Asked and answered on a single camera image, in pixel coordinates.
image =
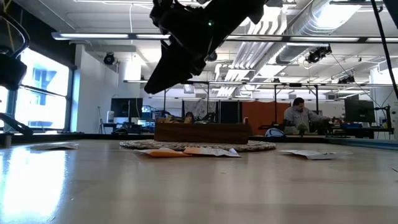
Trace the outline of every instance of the woman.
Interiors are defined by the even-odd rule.
[[[195,122],[195,117],[193,116],[192,112],[187,112],[185,114],[185,123],[194,123]]]

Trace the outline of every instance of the gray shirt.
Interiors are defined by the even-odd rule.
[[[294,127],[285,127],[285,134],[298,134],[297,127],[300,124],[304,124],[307,130],[310,130],[310,121],[322,121],[326,119],[325,116],[320,116],[310,111],[308,108],[304,108],[302,112],[295,110],[292,106],[285,110],[285,119],[290,121]]]

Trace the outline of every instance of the white paper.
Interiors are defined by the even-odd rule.
[[[308,150],[280,150],[279,152],[291,153],[300,156],[305,156],[307,159],[336,159],[341,156],[352,155],[352,152],[317,152]]]
[[[241,157],[235,149],[230,149],[229,151],[224,149],[213,149],[205,147],[187,147],[184,151],[186,154],[196,154],[196,155],[208,155],[208,156],[229,156],[229,157]]]
[[[173,149],[169,149],[169,148],[166,148],[166,147],[162,147],[162,148],[160,148],[160,149],[135,149],[135,150],[133,150],[133,151],[134,151],[134,152],[141,152],[141,153],[149,153],[149,152],[152,152],[152,151],[155,151],[155,150],[177,152],[177,151],[175,151],[175,150],[173,150]]]
[[[78,149],[79,144],[74,142],[57,142],[37,144],[30,147],[30,150],[60,150],[60,149]]]

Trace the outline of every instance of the person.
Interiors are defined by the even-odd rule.
[[[187,112],[185,114],[185,120],[187,120],[187,118],[189,119],[190,123],[194,123],[195,122],[195,117],[193,116],[192,112]]]
[[[330,118],[320,116],[304,107],[304,99],[296,98],[293,101],[293,106],[285,110],[285,134],[298,134],[298,126],[304,124],[307,128],[306,132],[310,130],[311,122],[329,121]]]

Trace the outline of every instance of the orange wall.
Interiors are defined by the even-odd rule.
[[[290,103],[277,103],[277,122],[282,124],[284,121],[284,112],[290,107]],[[249,118],[249,124],[253,135],[265,135],[266,130],[258,130],[262,125],[270,125],[275,120],[275,102],[243,102],[243,118]]]

